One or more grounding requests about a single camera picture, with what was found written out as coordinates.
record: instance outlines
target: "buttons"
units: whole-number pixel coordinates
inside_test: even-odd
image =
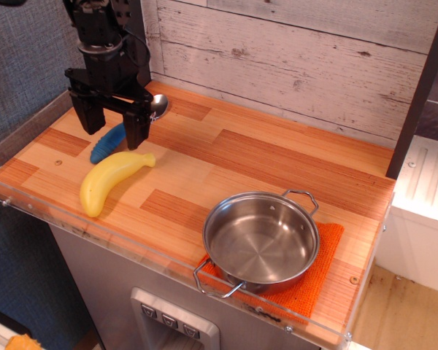
[[[191,338],[199,339],[199,331],[187,324],[183,325],[183,332]]]
[[[174,328],[174,329],[178,328],[177,320],[170,317],[170,316],[162,314],[162,322],[171,328]]]
[[[154,308],[151,308],[150,306],[143,303],[141,304],[141,312],[144,315],[150,317],[151,319],[158,318],[157,311]],[[162,318],[162,322],[166,326],[173,328],[175,330],[178,329],[178,321],[174,317],[161,313],[161,318]],[[199,339],[199,330],[188,324],[183,323],[183,332],[190,338]]]
[[[141,311],[142,313],[144,313],[146,316],[151,317],[152,319],[157,319],[158,315],[155,312],[155,310],[145,304],[141,304]]]

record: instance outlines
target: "yellow banana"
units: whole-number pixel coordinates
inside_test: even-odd
[[[97,217],[109,195],[119,182],[136,173],[143,166],[153,167],[152,153],[140,155],[134,152],[118,152],[98,163],[89,171],[80,188],[80,200],[89,217]]]

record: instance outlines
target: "stainless steel pot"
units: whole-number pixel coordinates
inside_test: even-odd
[[[308,195],[315,208],[308,213],[286,197]],[[272,294],[294,285],[313,264],[320,236],[312,215],[319,205],[307,191],[288,190],[283,195],[246,192],[220,202],[203,228],[204,247],[210,256],[193,275],[204,294],[227,298],[239,288]],[[207,264],[235,287],[224,295],[207,292],[198,272]]]

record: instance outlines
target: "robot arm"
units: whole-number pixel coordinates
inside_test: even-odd
[[[20,6],[24,2],[0,0],[6,6]],[[148,138],[151,122],[165,111],[156,108],[153,96],[144,88],[150,79],[149,50],[144,39],[128,26],[131,6],[139,4],[130,0],[63,0],[63,3],[77,29],[77,46],[85,61],[85,69],[65,71],[82,127],[92,135],[105,125],[104,108],[120,113],[128,148],[136,149]]]

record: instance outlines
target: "gray fabric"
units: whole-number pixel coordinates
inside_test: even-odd
[[[81,67],[60,0],[0,6],[0,141],[60,95],[64,70]],[[0,311],[48,350],[70,350],[91,319],[49,227],[0,205]]]
[[[59,0],[0,6],[0,140],[64,92],[64,70],[83,65]]]

